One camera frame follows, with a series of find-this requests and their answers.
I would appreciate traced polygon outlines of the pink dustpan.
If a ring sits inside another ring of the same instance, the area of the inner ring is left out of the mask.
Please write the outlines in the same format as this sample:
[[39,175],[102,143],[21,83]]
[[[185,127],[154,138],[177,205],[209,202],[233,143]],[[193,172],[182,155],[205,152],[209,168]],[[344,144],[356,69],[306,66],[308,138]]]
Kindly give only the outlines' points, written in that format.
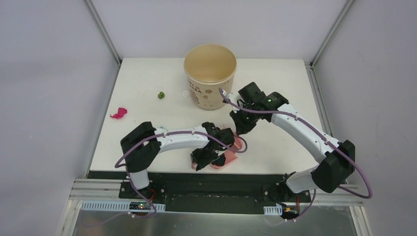
[[238,157],[230,150],[209,152],[198,148],[190,154],[190,158],[191,168],[198,171],[206,166],[210,166],[213,169],[221,169],[237,160]]

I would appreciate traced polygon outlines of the pink hand brush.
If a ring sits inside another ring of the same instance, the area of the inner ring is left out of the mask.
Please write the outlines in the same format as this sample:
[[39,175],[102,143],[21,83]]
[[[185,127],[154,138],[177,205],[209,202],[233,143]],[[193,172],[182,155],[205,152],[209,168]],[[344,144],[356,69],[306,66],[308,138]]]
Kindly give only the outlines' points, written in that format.
[[234,133],[234,143],[231,145],[230,152],[243,153],[245,152],[245,148],[246,146],[244,145],[242,138],[237,133]]

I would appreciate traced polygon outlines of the beige paper bucket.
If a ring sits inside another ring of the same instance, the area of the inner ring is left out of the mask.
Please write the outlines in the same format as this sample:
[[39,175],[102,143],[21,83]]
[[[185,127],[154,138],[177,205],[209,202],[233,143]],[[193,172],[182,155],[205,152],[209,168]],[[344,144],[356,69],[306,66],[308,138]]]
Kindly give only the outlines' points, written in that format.
[[204,110],[221,108],[223,98],[219,89],[231,92],[237,59],[228,48],[203,44],[191,49],[183,63],[193,102]]

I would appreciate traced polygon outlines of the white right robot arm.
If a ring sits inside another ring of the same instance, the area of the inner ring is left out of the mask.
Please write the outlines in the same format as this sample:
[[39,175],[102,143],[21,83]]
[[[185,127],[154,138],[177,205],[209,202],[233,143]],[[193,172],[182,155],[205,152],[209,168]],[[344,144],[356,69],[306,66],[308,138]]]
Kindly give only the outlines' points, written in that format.
[[290,174],[280,183],[281,199],[290,202],[299,192],[316,189],[332,193],[354,171],[355,146],[346,140],[339,142],[307,122],[278,92],[266,95],[255,82],[237,93],[220,91],[224,103],[233,109],[230,117],[238,135],[251,132],[261,119],[280,127],[300,143],[318,165],[302,172]]

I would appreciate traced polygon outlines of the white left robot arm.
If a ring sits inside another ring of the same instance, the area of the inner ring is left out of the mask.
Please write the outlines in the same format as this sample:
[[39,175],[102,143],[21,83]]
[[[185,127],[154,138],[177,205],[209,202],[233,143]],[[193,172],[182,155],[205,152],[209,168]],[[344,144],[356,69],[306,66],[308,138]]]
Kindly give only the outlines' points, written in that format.
[[190,158],[198,171],[217,160],[224,163],[226,158],[223,152],[231,150],[234,142],[235,135],[230,128],[220,129],[212,122],[183,130],[169,130],[155,128],[150,121],[146,121],[121,139],[123,156],[115,167],[126,167],[133,183],[132,194],[144,199],[150,192],[148,167],[157,155],[193,148]]

